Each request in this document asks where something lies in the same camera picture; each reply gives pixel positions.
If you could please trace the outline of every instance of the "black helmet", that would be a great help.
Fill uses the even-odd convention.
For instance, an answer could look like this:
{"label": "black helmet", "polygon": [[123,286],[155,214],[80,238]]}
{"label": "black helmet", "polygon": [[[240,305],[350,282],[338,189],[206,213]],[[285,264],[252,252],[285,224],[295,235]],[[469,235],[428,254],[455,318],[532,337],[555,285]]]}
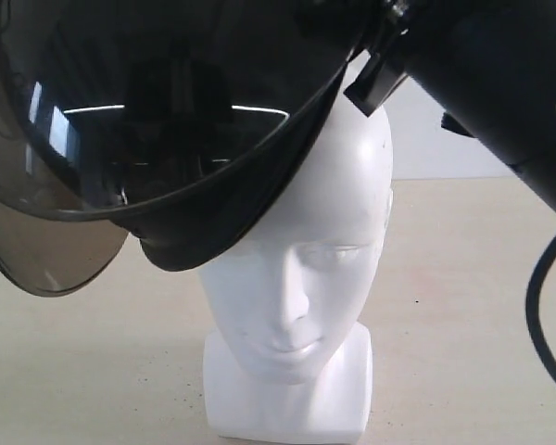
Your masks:
{"label": "black helmet", "polygon": [[373,0],[0,0],[0,270],[68,294],[128,232],[236,243],[307,155]]}

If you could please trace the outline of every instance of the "beige table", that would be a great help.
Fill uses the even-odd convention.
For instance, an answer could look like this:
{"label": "beige table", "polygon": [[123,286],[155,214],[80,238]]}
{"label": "beige table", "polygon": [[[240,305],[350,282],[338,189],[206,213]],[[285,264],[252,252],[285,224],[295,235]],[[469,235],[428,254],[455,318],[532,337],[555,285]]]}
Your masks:
{"label": "beige table", "polygon": [[[375,389],[364,444],[556,444],[556,388],[524,290],[556,216],[513,179],[401,182],[362,321]],[[556,350],[556,270],[543,317]],[[204,415],[213,323],[194,273],[135,242],[65,299],[0,275],[0,445],[230,444]]]}

